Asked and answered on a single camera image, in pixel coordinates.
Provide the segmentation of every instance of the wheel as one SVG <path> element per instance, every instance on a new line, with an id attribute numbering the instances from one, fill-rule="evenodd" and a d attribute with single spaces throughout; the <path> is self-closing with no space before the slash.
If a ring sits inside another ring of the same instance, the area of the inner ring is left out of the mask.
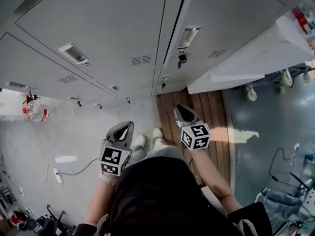
<path id="1" fill-rule="evenodd" d="M 257 94 L 254 90 L 249 90 L 247 92 L 247 100 L 249 100 L 249 101 L 256 101 L 257 100 Z"/>
<path id="2" fill-rule="evenodd" d="M 293 85 L 293 80 L 289 78 L 289 76 L 286 72 L 281 73 L 281 78 L 282 78 L 283 84 L 286 87 L 290 88 Z"/>
<path id="3" fill-rule="evenodd" d="M 306 83 L 306 84 L 311 81 L 311 77 L 308 73 L 304 73 L 302 76 L 302 79 L 303 79 L 304 83 Z"/>
<path id="4" fill-rule="evenodd" d="M 284 87 L 283 83 L 280 83 L 279 89 L 280 89 L 280 94 L 284 94 L 285 93 L 285 87 Z"/>

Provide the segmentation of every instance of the wooden floor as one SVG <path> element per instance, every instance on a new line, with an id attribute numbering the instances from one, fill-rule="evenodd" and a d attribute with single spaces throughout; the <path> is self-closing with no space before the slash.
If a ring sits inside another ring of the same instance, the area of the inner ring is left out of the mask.
<path id="1" fill-rule="evenodd" d="M 200 118 L 208 124 L 211 134 L 209 147 L 205 149 L 220 174 L 230 184 L 230 154 L 226 116 L 221 91 L 188 94 L 187 89 L 181 92 L 167 93 L 157 96 L 158 113 L 166 142 L 181 148 L 179 129 L 175 121 L 174 106 L 183 104 L 195 109 Z M 190 153 L 184 153 L 189 164 Z M 191 163 L 191 170 L 200 184 L 198 171 Z"/>

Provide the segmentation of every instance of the gray floor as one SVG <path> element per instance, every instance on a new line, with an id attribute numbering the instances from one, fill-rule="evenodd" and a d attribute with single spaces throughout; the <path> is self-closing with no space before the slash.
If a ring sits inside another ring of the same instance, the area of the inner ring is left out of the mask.
<path id="1" fill-rule="evenodd" d="M 293 187 L 274 182 L 268 174 L 272 157 L 283 147 L 291 157 L 293 147 L 300 144 L 296 167 L 284 162 L 278 153 L 272 174 L 280 181 L 298 186 L 290 172 L 301 175 L 304 155 L 315 152 L 315 81 L 309 84 L 301 76 L 284 95 L 274 86 L 256 87 L 257 101 L 249 102 L 242 90 L 228 90 L 235 135 L 235 195 L 244 206 L 255 200 L 258 192 L 270 187 L 293 193 Z"/>
<path id="2" fill-rule="evenodd" d="M 12 181 L 23 188 L 25 197 L 9 183 L 21 206 L 41 216 L 47 214 L 46 205 L 50 204 L 57 215 L 66 211 L 64 222 L 75 225 L 82 222 L 98 179 L 98 162 L 79 175 L 61 176 L 62 184 L 57 183 L 50 165 L 51 184 L 34 182 L 45 180 L 48 163 L 55 164 L 59 172 L 75 173 L 84 168 L 98 157 L 108 129 L 123 120 L 134 121 L 134 139 L 139 134 L 152 137 L 153 128 L 160 125 L 155 99 L 143 99 L 131 105 L 123 102 L 102 110 L 62 102 L 57 106 L 56 115 L 42 123 L 1 121 L 0 152 Z M 72 162 L 57 163 L 62 156 L 76 158 Z M 5 175 L 1 178 L 8 182 Z"/>

